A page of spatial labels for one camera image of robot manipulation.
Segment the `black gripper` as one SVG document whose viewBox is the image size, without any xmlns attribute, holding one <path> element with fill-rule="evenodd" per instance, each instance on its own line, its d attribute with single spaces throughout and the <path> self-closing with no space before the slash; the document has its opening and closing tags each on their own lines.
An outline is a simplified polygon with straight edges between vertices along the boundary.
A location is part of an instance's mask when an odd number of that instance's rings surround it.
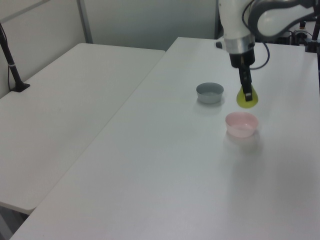
<svg viewBox="0 0 320 240">
<path fill-rule="evenodd" d="M 244 53 L 229 54 L 232 67 L 238 68 L 242 94 L 246 102 L 253 100 L 252 78 L 250 66 L 255 62 L 254 49 Z"/>
</svg>

